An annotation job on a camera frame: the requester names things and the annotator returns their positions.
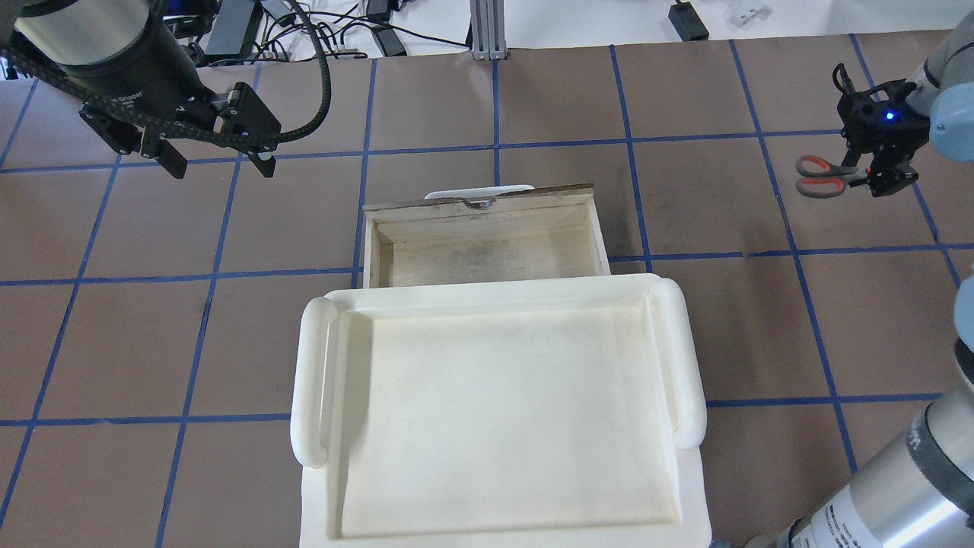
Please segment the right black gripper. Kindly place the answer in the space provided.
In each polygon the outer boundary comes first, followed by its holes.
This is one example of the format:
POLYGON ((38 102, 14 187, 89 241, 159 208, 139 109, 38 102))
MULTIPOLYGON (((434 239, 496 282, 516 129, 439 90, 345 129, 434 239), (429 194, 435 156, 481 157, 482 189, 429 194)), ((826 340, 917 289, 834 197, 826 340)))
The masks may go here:
POLYGON ((918 84, 894 80, 866 91, 857 91, 845 65, 832 70, 839 91, 837 111, 846 152, 841 167, 856 169, 864 154, 873 162, 867 170, 867 186, 874 198, 888 197, 914 184, 912 159, 928 142, 929 118, 907 104, 918 84))

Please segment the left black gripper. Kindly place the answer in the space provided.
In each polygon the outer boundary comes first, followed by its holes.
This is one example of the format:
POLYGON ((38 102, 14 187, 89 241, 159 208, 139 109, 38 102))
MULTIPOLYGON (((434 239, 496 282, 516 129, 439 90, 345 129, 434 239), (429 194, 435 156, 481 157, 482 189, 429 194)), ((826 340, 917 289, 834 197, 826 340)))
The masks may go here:
POLYGON ((206 87, 160 15, 59 15, 58 80, 73 84, 79 117, 115 152, 181 180, 188 161, 171 143, 202 140, 274 177, 281 123, 249 84, 206 87))

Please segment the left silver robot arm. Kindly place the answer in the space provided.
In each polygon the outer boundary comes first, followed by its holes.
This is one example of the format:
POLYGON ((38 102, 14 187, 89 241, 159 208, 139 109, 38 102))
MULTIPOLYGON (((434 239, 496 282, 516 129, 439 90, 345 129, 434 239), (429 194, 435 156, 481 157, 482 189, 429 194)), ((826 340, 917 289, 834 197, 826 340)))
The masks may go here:
POLYGON ((215 93, 148 1, 24 1, 2 52, 49 84, 80 90, 80 118, 115 152, 155 161, 172 177, 187 160, 173 139, 214 136, 265 177, 281 122, 253 87, 215 93))

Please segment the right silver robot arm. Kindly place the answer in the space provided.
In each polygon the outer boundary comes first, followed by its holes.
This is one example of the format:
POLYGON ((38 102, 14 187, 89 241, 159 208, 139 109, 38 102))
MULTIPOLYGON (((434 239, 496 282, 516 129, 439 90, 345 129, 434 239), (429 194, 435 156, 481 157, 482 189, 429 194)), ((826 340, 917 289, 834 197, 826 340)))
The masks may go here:
MULTIPOLYGON (((940 156, 972 160, 972 15, 948 34, 908 78, 859 91, 845 66, 832 70, 837 111, 848 152, 835 165, 806 155, 794 164, 797 191, 832 198, 857 186, 874 198, 915 183, 915 153, 931 145, 940 156)), ((922 334, 945 343, 945 320, 932 327, 908 320, 880 339, 908 363, 953 375, 953 388, 919 410, 910 423, 861 465, 813 513, 779 537, 754 537, 751 547, 970 547, 972 545, 972 281, 953 305, 954 341, 945 350, 908 350, 922 334)))

